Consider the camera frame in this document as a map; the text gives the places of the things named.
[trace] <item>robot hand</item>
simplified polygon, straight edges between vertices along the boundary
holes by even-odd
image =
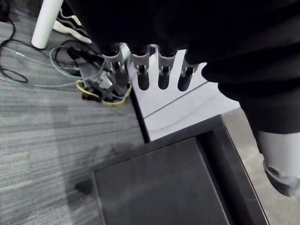
[[[187,49],[178,81],[185,91],[202,75],[239,101],[264,156],[272,185],[300,185],[300,5],[296,0],[70,0],[93,43],[124,85],[119,43],[132,53],[142,90],[149,86],[149,44],[159,48],[161,89],[175,54]]]

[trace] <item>gray carpet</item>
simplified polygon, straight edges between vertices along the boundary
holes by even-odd
[[[30,43],[36,1],[17,1],[11,18],[16,39]],[[0,22],[0,41],[11,25]],[[68,39],[53,32],[47,49]],[[49,63],[32,49],[8,45]],[[73,80],[53,68],[20,58],[3,49],[1,64],[27,75],[29,83],[62,84]],[[90,168],[114,157],[113,148],[143,143],[135,112],[81,100],[74,87],[42,89],[0,81],[0,225],[99,224],[93,198],[74,184]]]

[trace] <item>black and white shoe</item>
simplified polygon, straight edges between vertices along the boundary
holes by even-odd
[[[74,15],[66,2],[62,4],[60,12],[54,22],[53,29],[60,33],[71,34],[73,37],[85,43],[92,43],[79,19]]]

